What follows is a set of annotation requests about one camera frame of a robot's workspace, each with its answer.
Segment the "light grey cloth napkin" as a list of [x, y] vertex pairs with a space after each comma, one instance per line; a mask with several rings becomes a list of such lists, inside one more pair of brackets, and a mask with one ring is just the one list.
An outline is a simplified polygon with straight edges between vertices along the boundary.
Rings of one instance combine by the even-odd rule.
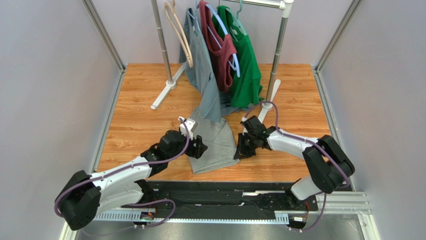
[[219, 122], [204, 119], [198, 106], [190, 118], [197, 123], [194, 134], [201, 136], [202, 142], [207, 146], [207, 150], [200, 158], [188, 158], [193, 174], [231, 167], [240, 162], [239, 158], [234, 158], [237, 150], [236, 141], [225, 118], [222, 117]]

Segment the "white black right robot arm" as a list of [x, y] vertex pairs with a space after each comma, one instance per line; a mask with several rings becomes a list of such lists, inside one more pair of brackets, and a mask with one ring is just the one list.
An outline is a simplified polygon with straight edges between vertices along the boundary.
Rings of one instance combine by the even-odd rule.
[[244, 119], [241, 124], [246, 131], [238, 135], [234, 158], [251, 158], [261, 148], [284, 152], [304, 160], [309, 175], [297, 180], [286, 190], [296, 201], [345, 188], [349, 177], [355, 173], [349, 157], [330, 135], [321, 138], [302, 137], [277, 126], [267, 128], [257, 116]]

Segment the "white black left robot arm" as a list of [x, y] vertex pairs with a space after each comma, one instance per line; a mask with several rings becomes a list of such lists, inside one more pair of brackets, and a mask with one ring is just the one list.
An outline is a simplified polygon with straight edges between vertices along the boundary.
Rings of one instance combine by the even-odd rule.
[[191, 138], [169, 130], [158, 143], [125, 164], [104, 172], [74, 173], [54, 201], [55, 213], [75, 231], [103, 212], [134, 204], [150, 206], [154, 191], [146, 180], [181, 155], [199, 159], [207, 149], [200, 135]]

